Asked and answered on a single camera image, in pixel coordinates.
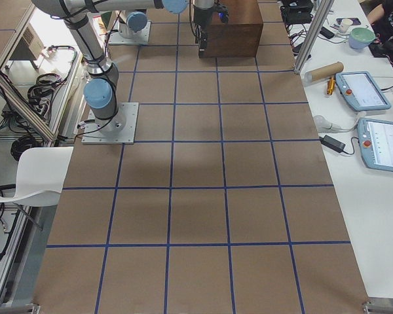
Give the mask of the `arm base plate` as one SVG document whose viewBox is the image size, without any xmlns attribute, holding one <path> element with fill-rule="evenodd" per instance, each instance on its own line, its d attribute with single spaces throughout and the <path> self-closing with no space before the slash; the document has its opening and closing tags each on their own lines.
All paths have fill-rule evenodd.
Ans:
<svg viewBox="0 0 393 314">
<path fill-rule="evenodd" d="M 114 30 L 109 37 L 109 45 L 146 46 L 149 44 L 150 29 L 150 20 L 147 21 L 147 25 L 142 30 L 137 32 L 116 22 Z"/>
<path fill-rule="evenodd" d="M 96 120 L 90 109 L 88 119 L 94 121 L 85 126 L 84 132 L 86 135 L 81 139 L 82 144 L 112 145 L 125 143 L 132 145 L 135 139 L 138 111 L 138 102 L 118 103 L 118 113 L 107 124 L 103 120 Z"/>
</svg>

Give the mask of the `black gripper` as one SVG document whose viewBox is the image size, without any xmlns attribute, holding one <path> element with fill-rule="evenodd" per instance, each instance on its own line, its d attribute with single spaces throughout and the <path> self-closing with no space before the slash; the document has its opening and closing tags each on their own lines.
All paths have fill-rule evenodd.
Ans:
<svg viewBox="0 0 393 314">
<path fill-rule="evenodd" d="M 196 26 L 193 29 L 193 35 L 195 43 L 198 44 L 198 52 L 204 53 L 208 44 L 208 34 L 205 30 L 210 25 L 212 16 L 216 13 L 221 23 L 227 24 L 229 22 L 229 10 L 225 5 L 213 5 L 207 9 L 194 5 L 193 9 L 193 22 Z"/>
</svg>

